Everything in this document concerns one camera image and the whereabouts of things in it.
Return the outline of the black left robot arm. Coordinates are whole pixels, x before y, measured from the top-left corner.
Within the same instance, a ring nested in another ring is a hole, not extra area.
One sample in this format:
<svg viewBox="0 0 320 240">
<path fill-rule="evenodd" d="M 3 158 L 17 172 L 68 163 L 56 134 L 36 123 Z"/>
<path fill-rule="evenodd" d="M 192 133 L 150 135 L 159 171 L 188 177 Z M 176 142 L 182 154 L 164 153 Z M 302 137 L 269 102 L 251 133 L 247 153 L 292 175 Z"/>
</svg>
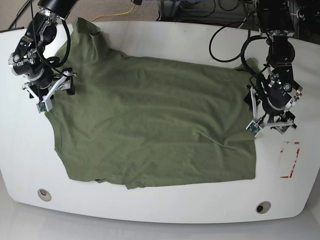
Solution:
<svg viewBox="0 0 320 240">
<path fill-rule="evenodd" d="M 302 87 L 294 80 L 292 62 L 295 49 L 289 38 L 295 33 L 286 0 L 255 0 L 253 2 L 259 35 L 249 36 L 244 42 L 241 52 L 244 53 L 249 43 L 266 40 L 268 55 L 264 70 L 256 72 L 247 64 L 245 56 L 241 56 L 242 65 L 251 74 L 255 82 L 251 84 L 249 93 L 244 99 L 253 113 L 253 119 L 246 129 L 255 136 L 264 128 L 275 129 L 284 134 L 288 128 L 296 129 L 295 115 L 290 109 L 302 96 Z"/>
</svg>

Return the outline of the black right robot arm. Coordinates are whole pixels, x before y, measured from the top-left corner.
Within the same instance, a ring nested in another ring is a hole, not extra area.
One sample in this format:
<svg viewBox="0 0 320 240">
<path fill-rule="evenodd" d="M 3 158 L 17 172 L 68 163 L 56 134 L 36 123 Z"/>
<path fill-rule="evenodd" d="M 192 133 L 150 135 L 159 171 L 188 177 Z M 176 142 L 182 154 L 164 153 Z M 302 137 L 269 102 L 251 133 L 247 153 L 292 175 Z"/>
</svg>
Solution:
<svg viewBox="0 0 320 240">
<path fill-rule="evenodd" d="M 27 78 L 22 88 L 28 91 L 30 98 L 37 100 L 40 113 L 51 111 L 56 91 L 66 91 L 69 96 L 75 94 L 76 72 L 71 67 L 59 68 L 70 54 L 71 34 L 66 19 L 76 3 L 75 0 L 39 1 L 39 11 L 31 14 L 31 22 L 24 36 L 8 59 L 13 74 Z M 56 38 L 58 20 L 61 20 L 67 37 L 65 54 L 63 58 L 46 58 L 44 51 Z"/>
</svg>

